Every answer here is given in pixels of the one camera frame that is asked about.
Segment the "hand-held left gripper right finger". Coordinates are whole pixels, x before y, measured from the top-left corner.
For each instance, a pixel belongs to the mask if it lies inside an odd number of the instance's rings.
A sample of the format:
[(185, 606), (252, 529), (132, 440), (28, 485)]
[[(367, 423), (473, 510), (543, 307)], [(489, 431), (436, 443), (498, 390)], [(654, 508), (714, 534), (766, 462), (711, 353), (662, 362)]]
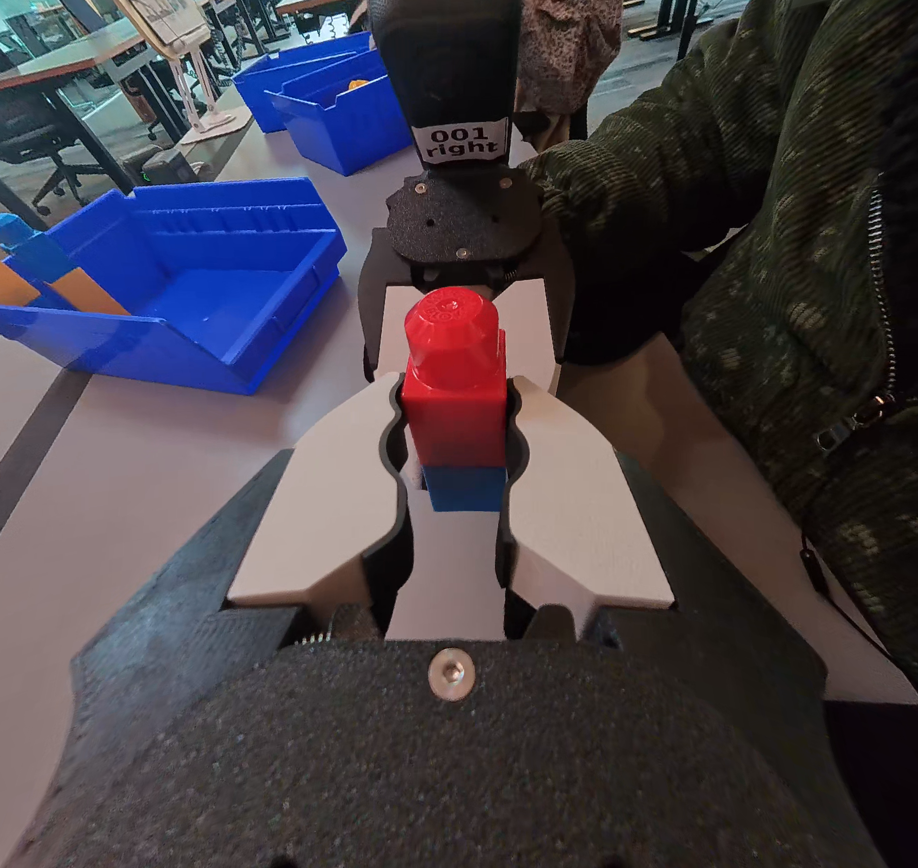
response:
[(497, 579), (533, 608), (668, 609), (675, 601), (618, 456), (585, 418), (508, 382)]

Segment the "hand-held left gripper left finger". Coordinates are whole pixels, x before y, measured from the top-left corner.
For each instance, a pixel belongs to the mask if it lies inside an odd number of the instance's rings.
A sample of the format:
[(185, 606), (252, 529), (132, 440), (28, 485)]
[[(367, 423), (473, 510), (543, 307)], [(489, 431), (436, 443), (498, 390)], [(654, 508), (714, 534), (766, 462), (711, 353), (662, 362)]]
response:
[(299, 439), (228, 589), (232, 606), (380, 608), (407, 581), (403, 380), (384, 374)]

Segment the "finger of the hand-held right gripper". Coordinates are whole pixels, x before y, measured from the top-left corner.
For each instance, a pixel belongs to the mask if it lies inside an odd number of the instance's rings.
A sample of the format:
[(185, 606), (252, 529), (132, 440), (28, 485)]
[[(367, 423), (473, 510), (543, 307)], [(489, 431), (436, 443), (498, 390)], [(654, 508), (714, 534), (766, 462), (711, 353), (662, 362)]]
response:
[(390, 286), (386, 288), (379, 358), (374, 370), (375, 379), (390, 372), (401, 374), (406, 371), (410, 354), (405, 320), (409, 311), (423, 297), (424, 294), (414, 287)]
[(544, 280), (513, 282), (498, 295), (497, 311), (505, 334), (508, 377), (557, 382), (560, 365), (556, 361)]

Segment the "red mega block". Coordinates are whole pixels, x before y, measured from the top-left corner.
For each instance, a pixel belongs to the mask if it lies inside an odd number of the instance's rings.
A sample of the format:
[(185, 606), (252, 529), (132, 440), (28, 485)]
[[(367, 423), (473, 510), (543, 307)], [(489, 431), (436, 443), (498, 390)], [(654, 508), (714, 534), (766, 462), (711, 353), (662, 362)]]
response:
[(469, 288), (440, 288), (410, 309), (405, 333), (401, 405), (420, 463), (503, 468), (508, 375), (495, 305)]

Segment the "blue mega block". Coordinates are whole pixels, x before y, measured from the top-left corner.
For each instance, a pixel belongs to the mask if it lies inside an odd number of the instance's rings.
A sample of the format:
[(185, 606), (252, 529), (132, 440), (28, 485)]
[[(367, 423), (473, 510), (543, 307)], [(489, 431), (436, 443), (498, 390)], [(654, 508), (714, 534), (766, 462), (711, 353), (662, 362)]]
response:
[(498, 513), (507, 472), (500, 467), (422, 465), (430, 504), (436, 513)]

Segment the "blue plastic bin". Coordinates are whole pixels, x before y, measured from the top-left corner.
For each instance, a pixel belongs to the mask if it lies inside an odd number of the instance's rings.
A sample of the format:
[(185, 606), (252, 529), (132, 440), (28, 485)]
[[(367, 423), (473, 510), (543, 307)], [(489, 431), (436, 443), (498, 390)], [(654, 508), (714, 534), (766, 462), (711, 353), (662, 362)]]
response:
[(233, 82), (261, 131), (283, 132), (284, 122), (272, 94), (279, 94), (290, 80), (369, 51), (370, 37), (370, 33), (361, 32), (269, 53), (244, 66)]
[(250, 395), (339, 275), (304, 176), (111, 190), (45, 231), (129, 316), (2, 305), (2, 335), (62, 369)]
[[(348, 92), (358, 78), (369, 84)], [(376, 49), (290, 80), (272, 97), (300, 155), (342, 176), (413, 145)]]

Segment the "pile of mega blocks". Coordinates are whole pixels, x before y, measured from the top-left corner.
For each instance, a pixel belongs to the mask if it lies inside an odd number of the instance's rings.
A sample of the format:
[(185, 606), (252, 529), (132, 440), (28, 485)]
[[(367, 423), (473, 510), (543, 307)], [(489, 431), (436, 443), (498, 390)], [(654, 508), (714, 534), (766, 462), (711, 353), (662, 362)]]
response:
[(1, 215), (4, 306), (129, 316), (63, 248), (13, 213)]

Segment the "patterned brown scarf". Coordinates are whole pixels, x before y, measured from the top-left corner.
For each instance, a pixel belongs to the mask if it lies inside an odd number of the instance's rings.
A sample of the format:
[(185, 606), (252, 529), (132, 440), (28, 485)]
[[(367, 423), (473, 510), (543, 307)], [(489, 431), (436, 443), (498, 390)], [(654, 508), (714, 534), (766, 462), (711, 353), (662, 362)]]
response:
[(622, 45), (623, 0), (522, 0), (513, 121), (542, 153), (587, 137), (587, 107)]

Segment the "black device with green light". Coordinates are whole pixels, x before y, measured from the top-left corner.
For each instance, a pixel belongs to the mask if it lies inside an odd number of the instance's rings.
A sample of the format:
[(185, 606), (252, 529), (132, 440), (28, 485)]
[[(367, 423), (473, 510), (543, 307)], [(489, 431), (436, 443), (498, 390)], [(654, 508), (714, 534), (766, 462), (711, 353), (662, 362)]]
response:
[(121, 159), (121, 166), (134, 187), (179, 185), (199, 181), (186, 157), (174, 148), (155, 145), (137, 149)]

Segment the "green fleece jacket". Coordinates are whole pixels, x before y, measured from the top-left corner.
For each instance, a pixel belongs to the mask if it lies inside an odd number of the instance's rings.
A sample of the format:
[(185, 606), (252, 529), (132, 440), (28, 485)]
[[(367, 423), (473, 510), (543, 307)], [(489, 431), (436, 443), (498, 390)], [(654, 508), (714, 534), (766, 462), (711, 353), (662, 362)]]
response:
[(916, 0), (751, 0), (733, 37), (774, 161), (683, 357), (916, 685)]

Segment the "black office chair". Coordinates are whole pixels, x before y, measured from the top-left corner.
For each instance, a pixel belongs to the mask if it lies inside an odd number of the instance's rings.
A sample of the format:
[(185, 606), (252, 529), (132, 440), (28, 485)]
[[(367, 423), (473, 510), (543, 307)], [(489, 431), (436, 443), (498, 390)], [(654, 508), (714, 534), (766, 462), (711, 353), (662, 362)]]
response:
[(70, 164), (63, 160), (62, 151), (75, 147), (80, 138), (74, 128), (61, 121), (60, 113), (46, 96), (37, 90), (10, 88), (1, 92), (1, 160), (10, 165), (22, 165), (49, 159), (54, 171), (31, 199), (31, 207), (43, 217), (51, 214), (43, 204), (53, 194), (62, 197), (66, 186), (79, 206), (88, 202), (78, 188), (82, 175), (101, 175), (97, 164)]

